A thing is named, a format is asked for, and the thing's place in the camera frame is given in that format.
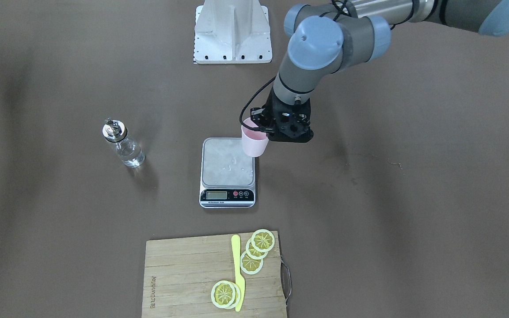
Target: lemon slice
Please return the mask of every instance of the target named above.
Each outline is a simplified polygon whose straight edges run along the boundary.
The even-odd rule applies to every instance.
[[[274,235],[269,230],[257,230],[251,236],[251,245],[262,253],[272,250],[274,241]]]
[[[235,284],[220,280],[212,288],[212,303],[217,308],[227,308],[235,301],[236,294]]]
[[[232,282],[231,284],[235,286],[235,301],[233,302],[232,305],[225,307],[225,309],[235,308],[239,304],[239,300],[241,300],[241,290],[239,289],[239,286],[237,286],[237,284],[235,284],[234,282]]]
[[[247,255],[253,260],[261,260],[268,255],[268,252],[263,253],[255,250],[251,244],[251,239],[247,241],[247,245],[245,245],[245,251],[247,252]]]
[[[260,269],[262,268],[262,265],[264,264],[264,260],[253,260],[247,255],[247,252],[243,252],[241,255],[241,270],[245,274],[253,275],[258,272],[260,272]]]

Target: scale control panel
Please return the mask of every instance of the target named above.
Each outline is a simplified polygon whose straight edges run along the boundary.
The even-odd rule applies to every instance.
[[[255,204],[255,193],[250,189],[205,189],[200,193],[204,208],[247,208]]]

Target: plastic cup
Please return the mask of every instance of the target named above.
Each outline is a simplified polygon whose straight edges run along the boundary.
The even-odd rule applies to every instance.
[[[258,127],[250,117],[243,121],[249,127]],[[243,144],[243,151],[250,157],[259,157],[264,153],[266,145],[268,144],[268,137],[265,132],[252,131],[241,125],[241,139]]]

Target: clear glass shaker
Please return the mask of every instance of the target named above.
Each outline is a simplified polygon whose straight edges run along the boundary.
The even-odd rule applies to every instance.
[[[117,157],[127,167],[136,168],[143,163],[145,155],[139,144],[129,137],[127,127],[122,121],[105,119],[102,133],[105,140],[117,153]]]

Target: metal handle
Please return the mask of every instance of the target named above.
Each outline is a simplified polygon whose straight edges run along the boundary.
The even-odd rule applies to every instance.
[[[288,292],[288,295],[284,295],[284,297],[286,298],[286,308],[287,308],[288,307],[288,299],[292,294],[292,276],[289,273],[288,265],[286,265],[286,263],[284,262],[284,258],[281,255],[280,255],[280,262],[281,262],[281,265],[284,265],[284,267],[286,269],[286,273],[288,274],[288,284],[289,284],[288,291],[289,292]]]

